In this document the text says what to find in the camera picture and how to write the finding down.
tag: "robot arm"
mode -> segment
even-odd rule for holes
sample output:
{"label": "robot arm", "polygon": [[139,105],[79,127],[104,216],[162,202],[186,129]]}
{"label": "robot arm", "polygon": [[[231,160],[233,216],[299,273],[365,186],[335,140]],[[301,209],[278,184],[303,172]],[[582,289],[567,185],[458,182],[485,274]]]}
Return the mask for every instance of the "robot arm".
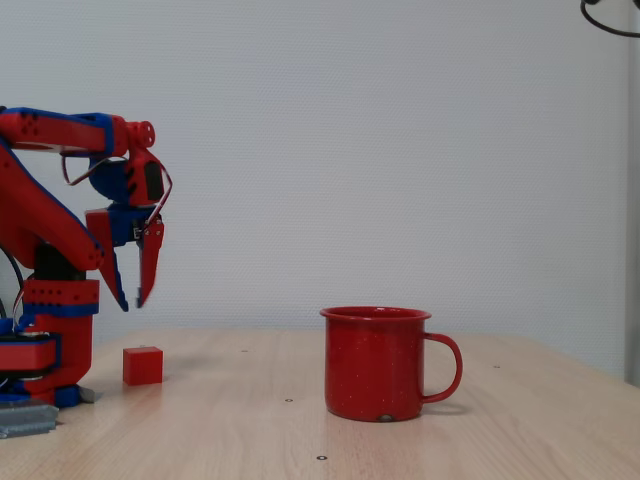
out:
{"label": "robot arm", "polygon": [[[91,366],[99,298],[99,282],[87,280],[86,272],[100,269],[119,305],[128,309],[115,247],[137,243],[138,307],[148,298],[164,236],[160,209],[171,191],[164,166],[148,150],[154,141],[149,122],[0,107],[0,244],[34,270],[22,291],[23,315],[15,318],[19,297],[14,318],[0,319],[0,402],[80,401],[77,382]],[[15,150],[60,154],[70,185],[89,178],[113,203],[87,212],[85,226],[29,174]],[[68,179],[68,157],[89,160],[87,172],[74,181]]]}
{"label": "robot arm", "polygon": [[[126,122],[104,113],[63,115],[31,108],[5,109],[0,114],[0,157],[8,158],[16,178],[7,178],[0,200],[0,243],[26,267],[33,268],[35,247],[47,242],[78,270],[99,268],[123,310],[128,310],[114,248],[135,241],[140,248],[141,287],[138,307],[155,281],[158,252],[164,236],[160,209],[171,190],[171,179],[149,152],[155,132],[149,122]],[[51,197],[22,167],[12,150],[59,153],[70,185],[89,178],[100,194],[113,201],[106,209],[87,212],[87,228]],[[113,157],[129,158],[112,161]],[[69,181],[67,157],[87,157],[87,173]],[[162,174],[166,175],[165,190]],[[16,208],[24,210],[11,214]]]}

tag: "table surface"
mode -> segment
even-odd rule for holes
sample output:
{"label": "table surface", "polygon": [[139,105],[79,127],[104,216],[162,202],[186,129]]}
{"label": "table surface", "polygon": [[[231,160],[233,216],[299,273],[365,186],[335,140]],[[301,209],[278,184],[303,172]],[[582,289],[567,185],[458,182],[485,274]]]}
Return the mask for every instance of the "table surface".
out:
{"label": "table surface", "polygon": [[[460,389],[418,419],[370,424],[327,413],[321,332],[139,332],[94,355],[81,383],[104,393],[98,403],[61,411],[51,433],[0,441],[0,476],[640,478],[640,389],[530,340],[454,338]],[[164,350],[164,383],[122,384],[122,348],[140,345]],[[428,391],[453,370],[446,347],[428,343]]]}

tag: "red cube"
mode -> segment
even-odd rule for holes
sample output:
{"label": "red cube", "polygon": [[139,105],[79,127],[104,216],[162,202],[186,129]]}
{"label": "red cube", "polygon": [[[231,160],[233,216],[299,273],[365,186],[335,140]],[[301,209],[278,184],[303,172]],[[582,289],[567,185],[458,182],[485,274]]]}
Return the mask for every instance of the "red cube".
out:
{"label": "red cube", "polygon": [[125,348],[122,363],[122,380],[127,385],[162,383],[162,350],[159,348]]}

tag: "mug rim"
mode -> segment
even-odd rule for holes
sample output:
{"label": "mug rim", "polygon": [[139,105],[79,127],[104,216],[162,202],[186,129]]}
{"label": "mug rim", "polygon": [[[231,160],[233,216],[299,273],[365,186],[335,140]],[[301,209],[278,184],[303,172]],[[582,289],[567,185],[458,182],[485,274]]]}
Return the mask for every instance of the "mug rim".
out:
{"label": "mug rim", "polygon": [[[391,313],[392,315],[376,315],[376,313]],[[404,307],[384,307],[376,305],[354,305],[342,307],[327,307],[320,310],[320,315],[327,319],[369,322],[395,322],[409,320],[426,320],[431,318],[429,312]]]}

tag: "mug handle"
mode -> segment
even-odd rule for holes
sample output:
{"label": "mug handle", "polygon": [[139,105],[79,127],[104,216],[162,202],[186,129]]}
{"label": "mug handle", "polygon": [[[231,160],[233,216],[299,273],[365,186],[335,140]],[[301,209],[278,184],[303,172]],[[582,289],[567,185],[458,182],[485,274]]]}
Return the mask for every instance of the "mug handle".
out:
{"label": "mug handle", "polygon": [[453,382],[451,383],[449,388],[447,388],[444,392],[422,396],[422,403],[440,402],[453,395],[453,392],[455,392],[460,386],[460,380],[462,379],[462,354],[460,353],[458,344],[446,335],[426,332],[423,335],[425,340],[433,340],[434,342],[444,343],[453,351],[453,356],[456,359],[456,376],[454,377]]}

